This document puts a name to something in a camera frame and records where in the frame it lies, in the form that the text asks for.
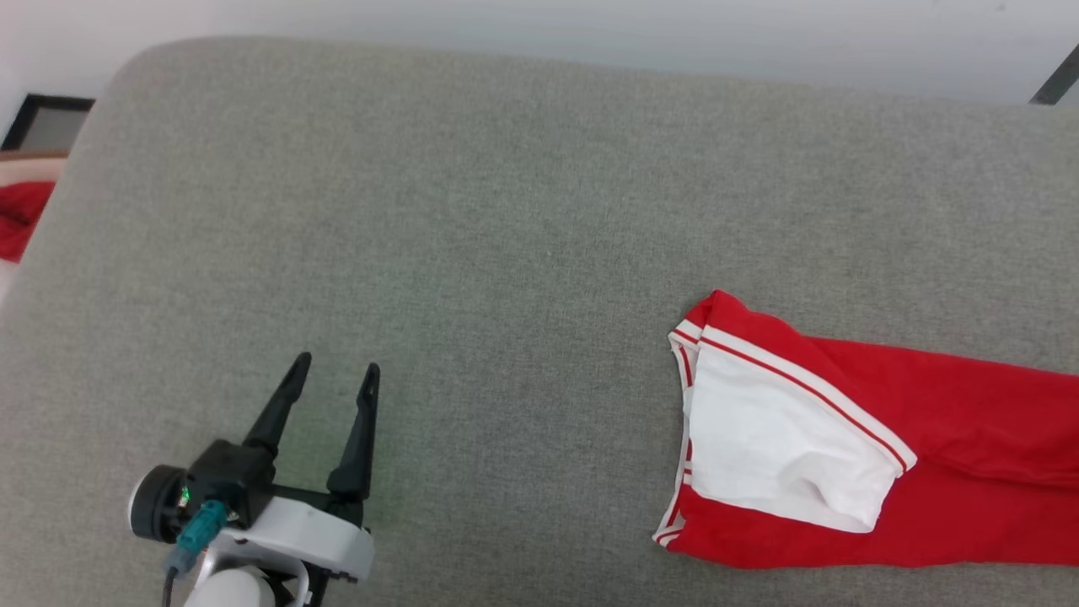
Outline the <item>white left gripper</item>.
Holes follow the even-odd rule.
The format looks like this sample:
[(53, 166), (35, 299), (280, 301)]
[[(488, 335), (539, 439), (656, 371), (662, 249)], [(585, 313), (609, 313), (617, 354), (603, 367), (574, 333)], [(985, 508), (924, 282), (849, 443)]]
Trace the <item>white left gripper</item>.
[[(244, 447), (277, 457), (311, 362), (309, 351), (296, 357), (243, 439)], [(199, 606), (317, 606), (329, 580), (368, 579), (375, 549), (373, 537), (361, 529), (363, 507), (373, 475), (379, 392), (380, 365), (370, 363), (356, 396), (346, 449), (327, 481), (336, 511), (345, 519), (273, 498), (249, 528), (227, 527), (213, 539), (196, 580)]]

